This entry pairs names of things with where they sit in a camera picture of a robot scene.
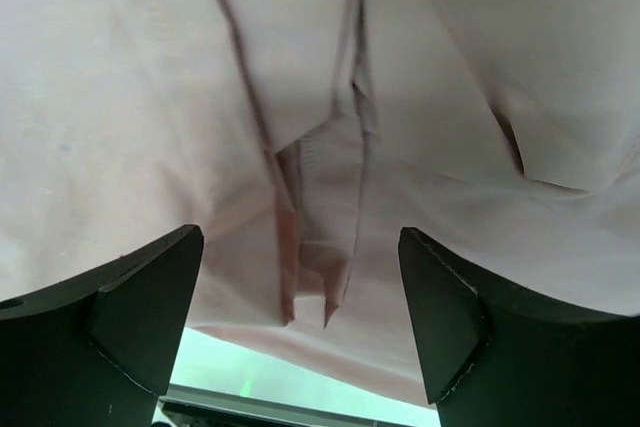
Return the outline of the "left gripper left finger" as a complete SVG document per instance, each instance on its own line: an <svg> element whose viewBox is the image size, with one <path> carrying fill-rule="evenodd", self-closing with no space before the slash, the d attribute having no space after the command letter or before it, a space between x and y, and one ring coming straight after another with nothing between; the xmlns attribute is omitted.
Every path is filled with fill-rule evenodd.
<svg viewBox="0 0 640 427"><path fill-rule="evenodd" d="M1 424L148 426L168 389L204 239L184 225L1 304Z"/></svg>

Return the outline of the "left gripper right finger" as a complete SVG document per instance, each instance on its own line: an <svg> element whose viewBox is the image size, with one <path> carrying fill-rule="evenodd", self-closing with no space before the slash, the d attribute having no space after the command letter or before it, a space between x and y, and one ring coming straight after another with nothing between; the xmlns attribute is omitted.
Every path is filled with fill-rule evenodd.
<svg viewBox="0 0 640 427"><path fill-rule="evenodd" d="M639 422L639 320L578 307L406 227L398 255L428 401L451 427Z"/></svg>

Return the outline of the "pink trousers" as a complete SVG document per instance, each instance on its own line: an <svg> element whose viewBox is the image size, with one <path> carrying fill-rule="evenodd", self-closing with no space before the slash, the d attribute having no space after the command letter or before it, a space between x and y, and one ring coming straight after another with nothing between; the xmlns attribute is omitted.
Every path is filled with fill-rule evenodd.
<svg viewBox="0 0 640 427"><path fill-rule="evenodd" d="M639 0L1 0L1 295L205 237L188 325L426 398L404 227L639 311Z"/></svg>

